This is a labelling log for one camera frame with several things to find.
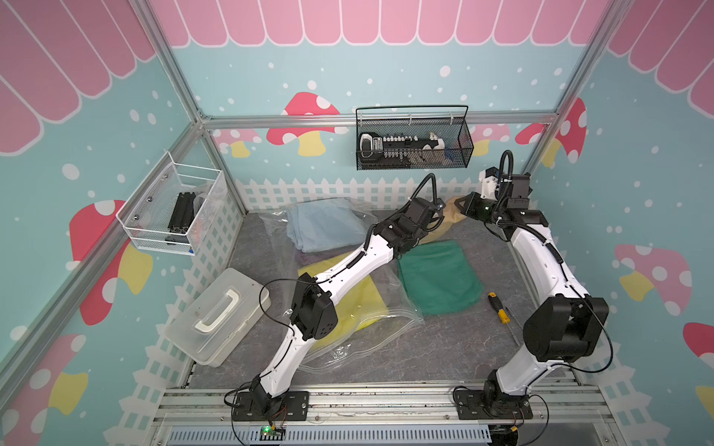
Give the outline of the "black part in white basket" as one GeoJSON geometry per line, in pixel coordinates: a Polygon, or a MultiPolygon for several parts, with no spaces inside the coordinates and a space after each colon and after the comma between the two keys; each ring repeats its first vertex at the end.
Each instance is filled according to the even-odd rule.
{"type": "Polygon", "coordinates": [[[167,225],[169,235],[165,241],[169,245],[189,243],[187,234],[195,218],[195,198],[196,193],[180,193],[178,195],[167,225]]]}

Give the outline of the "white black items in basket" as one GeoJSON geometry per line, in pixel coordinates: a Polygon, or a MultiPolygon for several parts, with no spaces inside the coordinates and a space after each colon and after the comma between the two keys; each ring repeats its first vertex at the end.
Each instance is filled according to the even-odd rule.
{"type": "Polygon", "coordinates": [[[356,153],[357,161],[364,168],[430,168],[453,164],[446,143],[433,132],[426,138],[362,133],[356,153]]]}

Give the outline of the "tan garment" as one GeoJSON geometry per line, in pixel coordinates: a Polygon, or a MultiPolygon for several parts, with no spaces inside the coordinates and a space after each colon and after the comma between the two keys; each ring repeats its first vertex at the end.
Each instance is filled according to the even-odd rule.
{"type": "Polygon", "coordinates": [[[425,238],[423,238],[419,242],[421,245],[425,245],[425,243],[436,242],[437,240],[445,236],[453,225],[467,218],[457,208],[458,200],[460,200],[460,197],[453,197],[446,202],[446,207],[444,208],[444,221],[436,230],[430,232],[425,238]]]}

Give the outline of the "yellow green folded garment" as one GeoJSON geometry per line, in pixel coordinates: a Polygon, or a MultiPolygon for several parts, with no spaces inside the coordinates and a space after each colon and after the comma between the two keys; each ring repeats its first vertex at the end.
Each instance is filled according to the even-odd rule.
{"type": "Polygon", "coordinates": [[[387,316],[392,279],[392,270],[389,267],[380,267],[353,286],[335,306],[338,316],[336,328],[326,337],[316,341],[308,353],[307,361],[329,353],[356,332],[387,316]]]}

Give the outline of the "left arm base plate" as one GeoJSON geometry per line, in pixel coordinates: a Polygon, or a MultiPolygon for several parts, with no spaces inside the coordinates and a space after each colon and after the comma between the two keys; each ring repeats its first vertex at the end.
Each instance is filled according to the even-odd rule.
{"type": "Polygon", "coordinates": [[[306,421],[309,399],[310,393],[307,391],[288,391],[280,397],[271,399],[254,398],[249,392],[242,391],[230,397],[228,403],[231,407],[231,419],[234,422],[282,423],[306,421]]]}

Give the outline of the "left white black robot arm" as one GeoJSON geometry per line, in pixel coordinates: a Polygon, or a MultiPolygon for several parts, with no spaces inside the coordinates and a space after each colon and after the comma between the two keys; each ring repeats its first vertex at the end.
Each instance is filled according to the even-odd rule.
{"type": "Polygon", "coordinates": [[[280,413],[293,377],[312,346],[337,328],[337,306],[343,297],[373,271],[403,256],[438,229],[445,206],[438,197],[436,176],[429,173],[402,207],[369,227],[363,244],[342,262],[316,276],[303,274],[293,279],[290,323],[270,319],[286,327],[283,342],[264,371],[228,391],[224,403],[236,409],[238,397],[247,394],[262,417],[270,420],[280,413]]]}

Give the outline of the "translucent plastic storage box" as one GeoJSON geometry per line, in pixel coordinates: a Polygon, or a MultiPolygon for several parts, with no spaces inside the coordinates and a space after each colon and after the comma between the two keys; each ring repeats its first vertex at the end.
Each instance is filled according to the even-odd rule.
{"type": "Polygon", "coordinates": [[[165,329],[165,338],[194,362],[216,368],[270,306],[270,292],[261,284],[235,269],[225,269],[165,329]]]}

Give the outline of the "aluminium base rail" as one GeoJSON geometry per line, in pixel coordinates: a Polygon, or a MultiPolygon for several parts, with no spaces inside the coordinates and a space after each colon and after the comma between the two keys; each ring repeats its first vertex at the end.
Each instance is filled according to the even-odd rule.
{"type": "Polygon", "coordinates": [[[533,418],[459,420],[458,386],[416,382],[302,386],[306,421],[234,422],[227,390],[169,390],[149,425],[146,445],[623,445],[617,420],[594,386],[554,378],[528,398],[533,418]],[[260,442],[260,429],[284,427],[282,442],[260,442]]]}

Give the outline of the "small green circuit board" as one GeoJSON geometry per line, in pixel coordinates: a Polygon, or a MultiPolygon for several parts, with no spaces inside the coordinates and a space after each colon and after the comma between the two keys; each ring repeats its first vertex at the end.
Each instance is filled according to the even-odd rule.
{"type": "Polygon", "coordinates": [[[260,429],[260,442],[282,442],[286,438],[286,429],[277,426],[265,426],[260,429]]]}

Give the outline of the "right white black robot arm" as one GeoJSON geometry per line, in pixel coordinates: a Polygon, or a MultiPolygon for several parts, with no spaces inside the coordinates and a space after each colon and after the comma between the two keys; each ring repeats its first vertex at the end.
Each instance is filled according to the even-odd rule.
{"type": "Polygon", "coordinates": [[[489,416],[523,412],[532,386],[556,369],[576,369],[576,361],[591,356],[607,336],[608,304],[578,282],[546,217],[529,206],[530,176],[515,174],[513,166],[513,153],[503,152],[498,165],[481,173],[479,191],[457,200],[462,215],[480,221],[513,248],[537,299],[522,326],[524,345],[483,386],[482,405],[489,416]]]}

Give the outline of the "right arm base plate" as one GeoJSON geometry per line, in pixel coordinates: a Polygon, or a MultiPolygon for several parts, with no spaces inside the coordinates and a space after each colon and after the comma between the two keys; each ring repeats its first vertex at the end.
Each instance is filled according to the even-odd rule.
{"type": "Polygon", "coordinates": [[[530,403],[524,396],[458,386],[452,390],[452,400],[462,421],[504,419],[519,424],[533,418],[530,403]]]}

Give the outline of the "light blue folded garment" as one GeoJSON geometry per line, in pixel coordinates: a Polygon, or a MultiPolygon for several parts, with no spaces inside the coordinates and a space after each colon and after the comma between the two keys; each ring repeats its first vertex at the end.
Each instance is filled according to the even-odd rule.
{"type": "Polygon", "coordinates": [[[303,253],[361,245],[377,218],[343,198],[295,204],[286,208],[287,237],[303,253]]]}

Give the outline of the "yellow black screwdriver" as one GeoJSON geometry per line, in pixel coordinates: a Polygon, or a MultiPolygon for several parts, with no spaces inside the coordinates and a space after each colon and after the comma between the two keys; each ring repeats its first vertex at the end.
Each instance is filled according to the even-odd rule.
{"type": "Polygon", "coordinates": [[[522,342],[519,338],[519,335],[517,334],[517,330],[522,328],[520,322],[517,320],[515,315],[503,304],[503,302],[496,293],[491,292],[488,294],[488,302],[494,312],[496,312],[496,316],[498,316],[500,323],[502,323],[508,329],[514,343],[518,347],[520,347],[522,345],[522,342]]]}

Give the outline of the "green trousers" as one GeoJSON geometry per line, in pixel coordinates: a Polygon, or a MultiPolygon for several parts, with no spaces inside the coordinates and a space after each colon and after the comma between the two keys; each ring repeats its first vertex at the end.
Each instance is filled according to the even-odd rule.
{"type": "Polygon", "coordinates": [[[479,302],[483,284],[453,240],[420,245],[398,260],[399,278],[423,316],[467,310],[479,302]]]}

